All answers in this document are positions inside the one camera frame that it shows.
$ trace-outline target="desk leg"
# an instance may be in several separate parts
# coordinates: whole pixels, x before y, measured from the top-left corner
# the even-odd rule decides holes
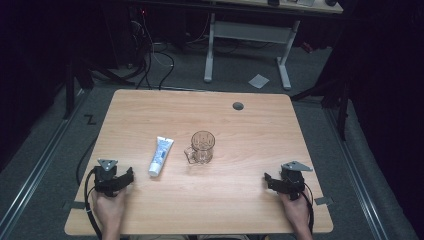
[[[286,48],[284,49],[284,54],[283,54],[282,57],[277,58],[277,64],[278,64],[278,69],[280,70],[281,82],[283,83],[283,88],[285,90],[291,89],[290,79],[289,79],[289,76],[287,74],[287,69],[286,69],[286,61],[287,61],[287,58],[289,56],[290,49],[293,45],[294,38],[296,37],[297,29],[299,28],[299,24],[300,24],[300,21],[294,22],[293,28],[291,29],[291,31],[289,33],[289,39],[286,43]]]
[[[209,47],[208,55],[206,57],[206,66],[205,66],[205,82],[212,81],[212,70],[213,70],[213,40],[215,35],[215,13],[211,13],[211,24],[209,30]]]

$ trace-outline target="paper on floor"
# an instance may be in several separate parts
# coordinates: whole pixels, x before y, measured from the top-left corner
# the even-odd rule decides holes
[[[249,84],[254,86],[255,88],[262,88],[267,82],[269,82],[269,79],[258,74],[256,75],[256,77],[249,81]]]

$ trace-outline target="hand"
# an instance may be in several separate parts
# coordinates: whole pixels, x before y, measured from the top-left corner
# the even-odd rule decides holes
[[[107,197],[104,193],[93,191],[93,211],[103,225],[102,239],[116,240],[120,237],[122,218],[125,212],[127,189],[119,191],[116,197]]]
[[[308,191],[303,192],[309,199]],[[303,195],[294,201],[289,199],[289,195],[278,193],[284,205],[286,217],[291,223],[293,230],[298,240],[312,239],[311,231],[309,230],[309,209],[307,201]]]

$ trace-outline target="white tube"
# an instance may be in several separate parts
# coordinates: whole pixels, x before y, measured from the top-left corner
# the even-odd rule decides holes
[[[153,156],[152,163],[150,163],[149,175],[152,177],[159,176],[160,170],[163,167],[166,156],[168,156],[169,149],[171,148],[174,140],[170,138],[158,137],[158,146],[156,148],[155,156]]]

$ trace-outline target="handle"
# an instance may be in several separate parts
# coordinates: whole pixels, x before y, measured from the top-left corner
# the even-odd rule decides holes
[[[188,148],[186,148],[185,150],[184,150],[184,153],[186,154],[186,156],[187,156],[187,161],[188,161],[188,163],[190,163],[190,164],[195,164],[196,163],[196,159],[194,159],[194,152],[195,152],[195,150],[193,149],[193,147],[192,146],[190,146],[190,147],[188,147]]]

